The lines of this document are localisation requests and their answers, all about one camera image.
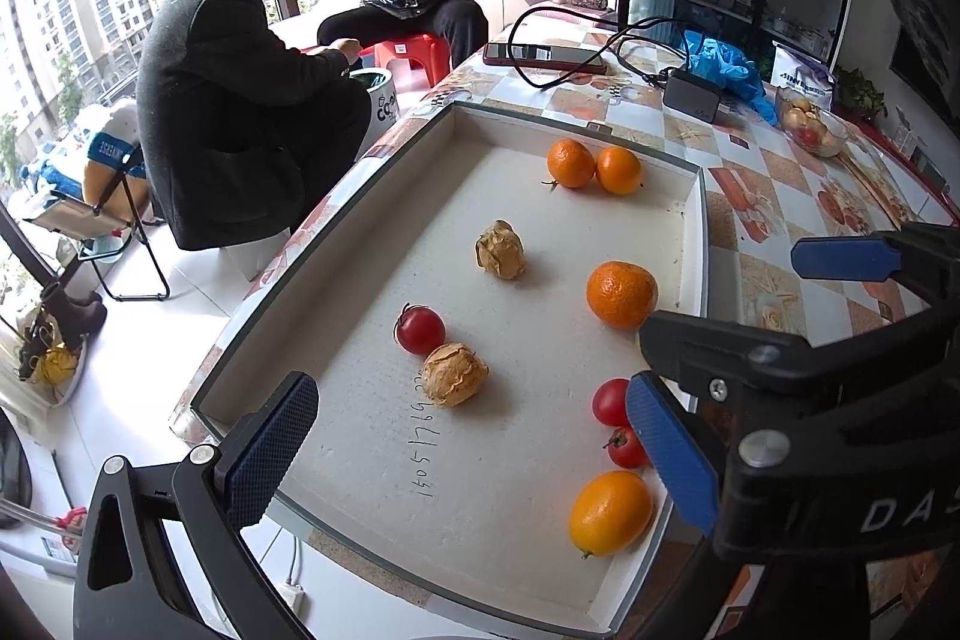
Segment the red cherry tomato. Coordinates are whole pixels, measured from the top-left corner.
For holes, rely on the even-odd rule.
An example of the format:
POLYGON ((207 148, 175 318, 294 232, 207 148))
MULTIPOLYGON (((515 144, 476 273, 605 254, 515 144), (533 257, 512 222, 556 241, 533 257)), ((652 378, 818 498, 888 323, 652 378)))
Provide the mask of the red cherry tomato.
POLYGON ((446 325, 425 305, 405 305, 394 323, 398 346, 414 356, 428 356, 446 342, 446 325))
POLYGON ((608 437, 604 450, 610 461, 622 470, 641 470, 649 463, 649 456, 644 450, 640 437, 630 425, 615 429, 608 437))
POLYGON ((630 420, 626 414, 626 390, 630 381, 626 378, 612 378, 602 383, 590 402, 594 417, 607 427, 620 429, 628 427, 630 420))

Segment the smooth yellow-orange fruit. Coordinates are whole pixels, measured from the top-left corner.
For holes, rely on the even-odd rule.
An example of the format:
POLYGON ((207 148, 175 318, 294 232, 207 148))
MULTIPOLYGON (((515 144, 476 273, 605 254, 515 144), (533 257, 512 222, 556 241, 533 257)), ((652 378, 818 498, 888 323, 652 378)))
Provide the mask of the smooth yellow-orange fruit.
POLYGON ((608 557, 640 539, 654 513, 654 498, 639 474, 608 471, 574 500, 569 539, 584 557, 608 557))

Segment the rough-skinned mandarin orange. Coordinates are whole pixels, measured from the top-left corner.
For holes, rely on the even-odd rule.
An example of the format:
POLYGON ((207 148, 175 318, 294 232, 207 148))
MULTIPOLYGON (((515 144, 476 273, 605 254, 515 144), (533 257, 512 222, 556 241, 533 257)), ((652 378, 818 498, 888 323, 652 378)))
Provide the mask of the rough-skinned mandarin orange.
POLYGON ((638 330, 656 308, 658 297, 656 278, 633 263, 602 263, 590 273, 586 284, 590 312, 617 330, 638 330))

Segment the glass fruit bowl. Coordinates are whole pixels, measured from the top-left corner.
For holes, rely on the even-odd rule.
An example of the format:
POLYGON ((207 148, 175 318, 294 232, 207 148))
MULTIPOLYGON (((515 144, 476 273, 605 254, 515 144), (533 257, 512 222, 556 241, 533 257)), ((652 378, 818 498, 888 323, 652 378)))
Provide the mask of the glass fruit bowl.
POLYGON ((776 113, 779 128, 812 156, 834 158, 846 146, 848 127, 843 120, 794 89, 776 90, 776 113))

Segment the green potted plant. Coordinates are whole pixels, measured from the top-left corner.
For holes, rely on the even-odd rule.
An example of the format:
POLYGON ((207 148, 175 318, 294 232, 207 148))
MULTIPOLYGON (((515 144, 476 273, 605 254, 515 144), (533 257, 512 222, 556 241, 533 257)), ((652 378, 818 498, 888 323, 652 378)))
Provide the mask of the green potted plant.
POLYGON ((873 125, 878 117, 889 113, 884 92, 878 91, 859 68, 838 67, 835 76, 833 110, 838 115, 856 124, 873 125))

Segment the white printed package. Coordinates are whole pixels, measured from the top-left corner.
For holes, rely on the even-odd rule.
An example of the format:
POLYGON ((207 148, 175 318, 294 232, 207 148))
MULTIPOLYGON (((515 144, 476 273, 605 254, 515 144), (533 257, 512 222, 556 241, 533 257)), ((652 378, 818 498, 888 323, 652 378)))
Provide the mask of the white printed package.
POLYGON ((775 41, 771 85, 792 89, 821 109, 832 108, 835 92, 833 73, 820 60, 797 52, 779 41, 775 41))

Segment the white shallow box tray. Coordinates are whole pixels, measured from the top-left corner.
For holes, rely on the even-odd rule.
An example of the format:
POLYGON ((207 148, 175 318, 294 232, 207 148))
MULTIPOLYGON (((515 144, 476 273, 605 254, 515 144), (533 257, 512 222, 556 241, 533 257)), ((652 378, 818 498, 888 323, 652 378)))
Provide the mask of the white shallow box tray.
POLYGON ((189 406, 228 434, 290 372, 310 375, 319 413, 278 497, 314 541, 482 629, 607 638, 672 505, 644 471, 654 512, 635 542, 594 555, 569 537, 574 500, 612 464, 592 397, 644 364, 587 283, 630 263, 659 307, 703 314, 706 188, 646 146, 635 195, 558 187, 545 158, 563 140, 608 148, 466 103, 400 128, 238 308, 189 406))

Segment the black power adapter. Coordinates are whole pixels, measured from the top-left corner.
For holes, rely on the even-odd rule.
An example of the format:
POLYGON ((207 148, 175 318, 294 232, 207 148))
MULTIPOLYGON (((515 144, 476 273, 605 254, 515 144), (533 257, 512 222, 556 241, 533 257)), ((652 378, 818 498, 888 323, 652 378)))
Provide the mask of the black power adapter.
POLYGON ((718 85, 685 68, 672 70, 665 81, 662 105, 705 124, 716 120, 722 91, 718 85))

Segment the blue plastic bag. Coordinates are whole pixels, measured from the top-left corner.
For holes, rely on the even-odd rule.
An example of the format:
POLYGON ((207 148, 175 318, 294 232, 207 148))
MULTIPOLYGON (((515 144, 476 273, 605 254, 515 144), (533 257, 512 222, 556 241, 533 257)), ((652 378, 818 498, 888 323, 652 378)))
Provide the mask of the blue plastic bag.
POLYGON ((686 69, 704 81, 731 92, 768 125, 778 123, 775 104, 766 97, 757 65, 739 49, 697 31, 683 33, 686 69))

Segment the black folding chair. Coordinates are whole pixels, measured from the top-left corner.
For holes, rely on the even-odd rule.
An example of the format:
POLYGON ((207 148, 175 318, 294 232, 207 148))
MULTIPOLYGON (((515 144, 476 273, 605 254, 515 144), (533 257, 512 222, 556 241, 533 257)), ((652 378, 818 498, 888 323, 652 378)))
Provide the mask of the black folding chair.
POLYGON ((133 174, 142 164, 142 147, 135 143, 130 151, 122 154, 121 162, 112 170, 109 181, 93 205, 63 191, 50 190, 39 206, 26 216, 29 224, 75 242, 75 262, 91 266, 99 289, 114 302, 164 302, 171 298, 171 286, 146 232, 146 228, 151 226, 151 221, 145 220, 151 200, 149 195, 133 195, 133 174), (148 253, 160 280, 160 291, 116 294, 107 284, 103 265, 117 262, 133 242, 140 244, 148 253))

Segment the red smartphone on table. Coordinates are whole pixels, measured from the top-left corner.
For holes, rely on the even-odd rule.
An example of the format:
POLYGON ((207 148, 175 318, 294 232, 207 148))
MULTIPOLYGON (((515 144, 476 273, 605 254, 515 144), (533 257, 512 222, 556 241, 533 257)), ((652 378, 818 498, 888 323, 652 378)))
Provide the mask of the red smartphone on table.
POLYGON ((488 42, 482 52, 483 62, 497 67, 519 65, 521 68, 541 68, 550 71, 604 74, 607 71, 602 55, 597 50, 578 47, 544 46, 488 42))

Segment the blue and white bag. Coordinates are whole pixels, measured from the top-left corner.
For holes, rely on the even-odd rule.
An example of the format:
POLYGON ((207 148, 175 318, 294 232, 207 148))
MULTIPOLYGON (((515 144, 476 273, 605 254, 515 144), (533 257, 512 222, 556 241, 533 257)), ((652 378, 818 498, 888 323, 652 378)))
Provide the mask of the blue and white bag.
MULTIPOLYGON (((122 99, 107 111, 106 123, 89 142, 82 180, 83 202, 96 205, 101 200, 110 181, 139 143, 137 103, 133 99, 122 99)), ((125 180, 132 202, 127 200, 124 186, 119 184, 107 197, 104 211, 117 220, 130 221, 133 213, 143 214, 149 205, 149 183, 143 164, 132 164, 125 171, 125 180)))

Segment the white bucket with lettering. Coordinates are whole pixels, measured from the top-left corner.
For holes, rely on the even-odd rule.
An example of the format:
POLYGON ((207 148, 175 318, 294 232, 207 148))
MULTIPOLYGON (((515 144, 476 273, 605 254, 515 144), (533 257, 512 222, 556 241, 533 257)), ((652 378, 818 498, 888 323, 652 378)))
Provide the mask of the white bucket with lettering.
POLYGON ((381 140, 381 136, 397 122, 398 104, 392 73, 387 68, 362 68, 353 71, 352 78, 364 86, 371 104, 371 119, 363 142, 359 145, 357 158, 381 140))

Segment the red plastic stool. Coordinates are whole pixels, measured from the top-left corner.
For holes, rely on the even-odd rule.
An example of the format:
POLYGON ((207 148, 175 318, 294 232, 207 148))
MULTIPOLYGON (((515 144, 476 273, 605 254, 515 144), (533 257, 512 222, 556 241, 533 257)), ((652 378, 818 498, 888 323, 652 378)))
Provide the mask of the red plastic stool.
POLYGON ((361 57, 371 58, 377 68, 387 68, 394 60, 405 60, 427 75, 432 88, 451 73, 448 42, 432 34, 415 34, 395 41, 377 42, 361 51, 361 57))

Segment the man in dark coat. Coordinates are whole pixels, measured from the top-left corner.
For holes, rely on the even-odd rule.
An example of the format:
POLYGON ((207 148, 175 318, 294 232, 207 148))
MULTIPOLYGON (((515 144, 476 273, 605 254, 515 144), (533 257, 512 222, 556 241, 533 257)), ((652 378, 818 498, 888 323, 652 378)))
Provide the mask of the man in dark coat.
POLYGON ((156 205, 182 250, 296 230, 347 174, 371 120, 355 39, 291 49, 262 0, 164 0, 137 76, 156 205))

